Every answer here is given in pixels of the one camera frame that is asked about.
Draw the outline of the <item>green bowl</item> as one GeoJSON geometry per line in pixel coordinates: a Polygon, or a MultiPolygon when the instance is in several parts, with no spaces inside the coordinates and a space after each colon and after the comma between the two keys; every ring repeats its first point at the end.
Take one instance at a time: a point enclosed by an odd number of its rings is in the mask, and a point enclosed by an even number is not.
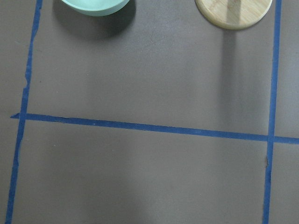
{"type": "Polygon", "coordinates": [[[106,16],[118,12],[129,0],[62,0],[70,8],[88,16],[106,16]]]}

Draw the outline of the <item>wooden mug tree stand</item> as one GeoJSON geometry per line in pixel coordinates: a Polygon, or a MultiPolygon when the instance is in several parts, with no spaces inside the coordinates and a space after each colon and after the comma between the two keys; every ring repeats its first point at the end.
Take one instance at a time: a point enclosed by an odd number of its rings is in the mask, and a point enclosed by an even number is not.
{"type": "Polygon", "coordinates": [[[195,3],[212,24],[240,30],[258,23],[268,13],[272,0],[196,0],[195,3]]]}

